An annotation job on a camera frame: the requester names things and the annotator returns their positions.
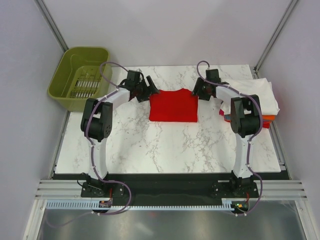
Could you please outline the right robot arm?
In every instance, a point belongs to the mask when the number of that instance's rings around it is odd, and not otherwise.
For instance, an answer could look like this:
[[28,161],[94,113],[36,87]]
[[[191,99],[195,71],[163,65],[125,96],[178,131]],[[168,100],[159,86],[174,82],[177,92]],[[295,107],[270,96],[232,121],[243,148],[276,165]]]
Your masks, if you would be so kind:
[[205,77],[199,74],[192,94],[200,100],[209,101],[214,97],[230,104],[230,126],[236,137],[236,153],[229,191],[240,197],[247,191],[247,186],[253,184],[251,150],[263,121],[259,97],[242,93],[223,82],[218,69],[207,69]]

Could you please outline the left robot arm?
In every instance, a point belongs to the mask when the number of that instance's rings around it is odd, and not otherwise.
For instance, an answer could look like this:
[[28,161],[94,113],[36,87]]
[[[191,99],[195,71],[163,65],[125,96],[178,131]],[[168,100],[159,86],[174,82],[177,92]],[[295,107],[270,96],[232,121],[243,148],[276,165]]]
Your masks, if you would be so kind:
[[137,70],[129,70],[126,78],[116,86],[114,91],[99,98],[86,100],[80,129],[89,144],[88,177],[96,180],[92,185],[92,191],[99,197],[106,196],[110,191],[109,181],[106,179],[108,175],[106,146],[112,131],[114,110],[134,98],[141,103],[159,93],[160,90],[151,76],[144,76]]

